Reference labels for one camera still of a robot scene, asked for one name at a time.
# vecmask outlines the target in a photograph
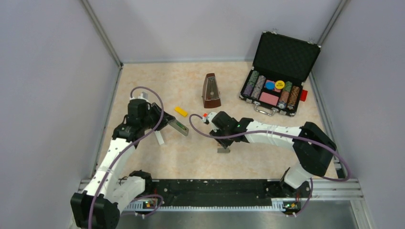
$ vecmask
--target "red object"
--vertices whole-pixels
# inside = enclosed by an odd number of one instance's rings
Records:
[[[307,99],[307,95],[308,95],[308,91],[302,90],[300,100],[305,102],[305,100]]]

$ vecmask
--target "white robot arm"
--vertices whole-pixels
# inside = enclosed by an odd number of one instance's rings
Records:
[[[138,146],[132,143],[143,137],[146,130],[156,126],[161,116],[161,108],[155,103],[149,103],[145,95],[141,94],[137,99],[130,99],[128,114],[123,122],[114,129],[104,160],[83,192],[74,193],[71,198],[70,203],[75,222],[80,228],[87,228],[89,210],[94,196],[96,196],[96,200],[92,215],[93,228],[113,229],[117,226],[119,216],[124,208],[145,191],[145,179],[149,178],[150,174],[142,171],[137,175],[129,176],[123,185],[114,190],[118,176]],[[160,131],[167,124],[187,136],[189,129],[166,112],[164,112],[163,119],[155,131]]]
[[[211,112],[202,121],[210,124],[213,128],[210,132],[211,136],[229,136],[258,131],[258,133],[245,134],[239,137],[216,139],[224,148],[236,141],[271,144],[294,151],[299,162],[289,168],[281,179],[282,182],[285,182],[293,189],[300,187],[303,182],[313,175],[324,176],[333,155],[322,147],[304,141],[296,141],[291,137],[274,135],[273,132],[304,137],[327,145],[334,150],[336,149],[334,142],[318,126],[310,122],[297,127],[268,125],[251,118],[242,118],[238,122],[223,111],[219,113]]]

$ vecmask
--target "wooden metronome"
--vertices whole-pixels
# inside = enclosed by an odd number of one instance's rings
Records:
[[[202,103],[204,104],[204,108],[216,108],[221,106],[221,99],[219,98],[219,90],[214,73],[208,73],[205,76],[204,86],[202,88]]]

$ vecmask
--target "marble floor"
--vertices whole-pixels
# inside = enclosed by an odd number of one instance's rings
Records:
[[[121,177],[133,170],[142,169],[151,173],[153,178],[281,178],[285,170],[298,161],[294,152],[266,144],[233,143],[230,146],[231,153],[219,154],[215,140],[199,135],[191,129],[188,116],[183,117],[174,111],[176,106],[187,111],[189,115],[226,111],[237,120],[251,117],[263,123],[281,126],[301,126],[306,121],[311,121],[323,128],[309,82],[304,85],[304,89],[308,91],[307,99],[300,102],[295,117],[280,114],[269,117],[255,112],[252,104],[240,100],[238,93],[251,65],[251,62],[125,64],[99,162],[108,150],[114,128],[127,114],[131,89],[135,86],[146,86],[160,95],[165,111],[189,127],[190,133],[185,137],[168,125],[161,131],[165,141],[161,146],[155,135],[148,136],[140,142],[128,160]],[[215,73],[221,92],[222,106],[215,109],[203,107],[201,95],[207,73]],[[134,95],[137,96],[141,92],[135,91]],[[149,100],[159,103],[151,93]],[[195,118],[193,123],[200,130],[209,133],[209,125],[204,125],[198,118]],[[329,166],[326,176],[337,177],[333,163]]]

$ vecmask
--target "open aluminum case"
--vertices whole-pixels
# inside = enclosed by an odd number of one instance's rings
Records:
[[[297,40],[291,37],[283,36],[274,32],[265,31],[260,37],[256,55],[253,60],[252,69],[250,70],[245,83],[242,87],[239,97],[248,103],[255,105],[255,110],[269,116],[275,112],[282,115],[295,116],[298,110],[299,99],[302,93],[302,87],[306,81],[312,66],[320,53],[320,45],[313,42]],[[260,96],[255,99],[249,95],[243,94],[249,78],[253,71],[258,71],[266,80],[292,82],[293,86],[299,87],[299,94],[293,109],[280,109],[276,105],[259,101]],[[263,85],[260,95],[268,93],[280,98],[281,92],[268,90]],[[258,106],[270,109],[273,113],[258,110]]]

